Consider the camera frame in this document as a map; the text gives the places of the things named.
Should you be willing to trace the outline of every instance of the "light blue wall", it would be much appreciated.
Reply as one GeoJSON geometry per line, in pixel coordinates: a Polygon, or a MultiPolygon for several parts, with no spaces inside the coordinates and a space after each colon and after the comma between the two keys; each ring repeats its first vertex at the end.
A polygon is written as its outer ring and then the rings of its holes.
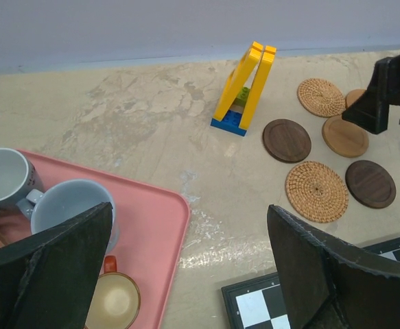
{"type": "Polygon", "coordinates": [[[400,46],[400,0],[0,0],[0,69],[400,46]]]}

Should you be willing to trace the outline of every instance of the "light brown wooden coaster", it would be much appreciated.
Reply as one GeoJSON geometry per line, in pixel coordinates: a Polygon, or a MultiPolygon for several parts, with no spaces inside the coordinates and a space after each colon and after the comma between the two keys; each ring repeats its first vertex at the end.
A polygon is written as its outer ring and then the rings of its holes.
{"type": "Polygon", "coordinates": [[[346,185],[323,163],[305,161],[298,164],[288,173],[285,187],[291,205],[310,221],[335,221],[348,207],[346,185]]]}
{"type": "Polygon", "coordinates": [[[392,176],[375,162],[354,162],[346,170],[345,178],[352,196],[370,208],[389,207],[397,196],[397,187],[392,176]]]}
{"type": "Polygon", "coordinates": [[[342,92],[325,79],[306,79],[297,88],[297,97],[304,108],[319,117],[333,117],[346,110],[342,92]]]}
{"type": "Polygon", "coordinates": [[[278,119],[267,124],[262,141],[268,153],[282,162],[300,162],[311,151],[311,139],[305,128],[287,119],[278,119]]]}
{"type": "Polygon", "coordinates": [[[346,107],[348,108],[349,106],[351,106],[353,103],[355,103],[355,101],[357,101],[357,99],[359,99],[364,92],[366,91],[366,89],[354,89],[351,90],[348,95],[346,95],[346,107]]]}
{"type": "Polygon", "coordinates": [[[322,135],[330,149],[347,158],[362,156],[369,147],[367,131],[343,120],[341,115],[326,120],[322,135]]]}

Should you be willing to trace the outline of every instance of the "red handle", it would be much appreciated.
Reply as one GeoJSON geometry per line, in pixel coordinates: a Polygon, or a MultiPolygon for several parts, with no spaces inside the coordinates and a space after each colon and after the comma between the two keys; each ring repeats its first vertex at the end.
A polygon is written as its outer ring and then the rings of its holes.
{"type": "Polygon", "coordinates": [[[117,261],[115,256],[107,256],[104,259],[104,273],[117,272],[117,261]]]}

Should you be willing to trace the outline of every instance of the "marble tabletop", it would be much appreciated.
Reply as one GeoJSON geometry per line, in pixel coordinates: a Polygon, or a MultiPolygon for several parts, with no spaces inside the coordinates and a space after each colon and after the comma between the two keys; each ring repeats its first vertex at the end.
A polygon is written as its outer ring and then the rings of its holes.
{"type": "MultiPolygon", "coordinates": [[[[268,205],[294,212],[284,191],[293,165],[265,151],[264,126],[280,118],[300,123],[312,139],[307,159],[344,177],[355,159],[326,146],[325,120],[303,109],[297,86],[305,78],[322,77],[344,94],[366,88],[375,61],[398,53],[277,58],[245,137],[210,126],[235,61],[0,75],[0,146],[184,195],[191,223],[163,328],[227,328],[221,287],[276,270],[268,205]]],[[[360,157],[389,171],[397,184],[395,202],[373,210],[350,197],[342,218],[313,225],[358,245],[400,236],[399,118],[400,108],[392,107],[388,131],[370,135],[370,147],[360,157]]]]}

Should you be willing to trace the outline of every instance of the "pink tray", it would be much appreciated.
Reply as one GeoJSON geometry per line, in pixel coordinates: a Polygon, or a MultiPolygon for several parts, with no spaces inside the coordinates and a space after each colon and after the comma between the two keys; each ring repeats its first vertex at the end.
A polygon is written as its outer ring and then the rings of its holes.
{"type": "MultiPolygon", "coordinates": [[[[116,203],[120,237],[110,253],[118,270],[131,276],[141,292],[139,316],[132,329],[160,328],[189,223],[187,202],[177,193],[123,177],[21,151],[36,167],[45,188],[74,178],[104,185],[116,203]]],[[[22,215],[0,218],[0,233],[9,243],[30,235],[22,215]]]]}

